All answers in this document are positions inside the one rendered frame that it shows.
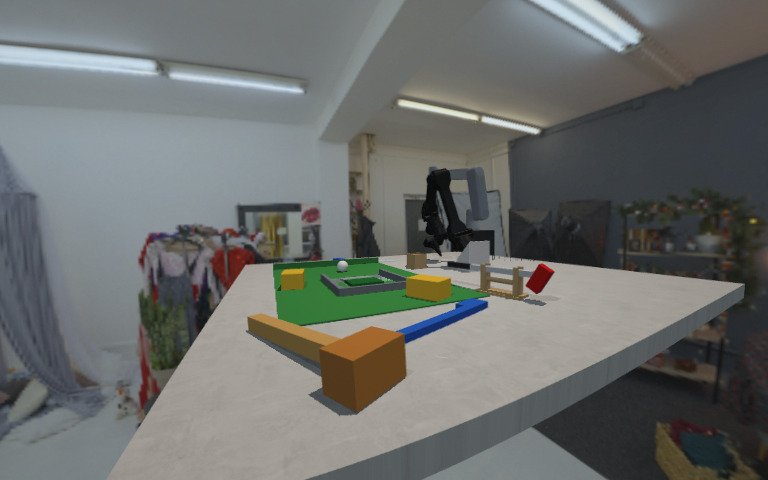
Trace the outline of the tan cube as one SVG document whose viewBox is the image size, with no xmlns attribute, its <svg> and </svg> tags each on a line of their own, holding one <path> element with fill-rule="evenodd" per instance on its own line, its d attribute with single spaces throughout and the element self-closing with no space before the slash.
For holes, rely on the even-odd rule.
<svg viewBox="0 0 768 480">
<path fill-rule="evenodd" d="M 427 254 L 425 254 L 425 253 L 408 253 L 407 254 L 407 268 L 411 268 L 411 269 L 427 268 Z"/>
</svg>

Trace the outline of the green putting mat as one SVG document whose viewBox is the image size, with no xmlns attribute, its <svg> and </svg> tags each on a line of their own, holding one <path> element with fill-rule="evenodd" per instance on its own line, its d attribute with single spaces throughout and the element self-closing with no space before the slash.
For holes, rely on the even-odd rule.
<svg viewBox="0 0 768 480">
<path fill-rule="evenodd" d="M 469 288 L 451 284 L 451 296 L 440 301 L 423 300 L 406 296 L 406 289 L 338 297 L 321 280 L 321 274 L 329 279 L 379 275 L 384 269 L 405 277 L 415 274 L 382 263 L 348 265 L 341 272 L 337 266 L 300 268 L 305 270 L 303 289 L 281 290 L 281 273 L 285 270 L 274 269 L 275 298 L 278 319 L 299 326 L 324 324 L 361 318 L 379 314 L 430 307 L 441 304 L 464 301 L 470 298 L 491 297 Z"/>
</svg>

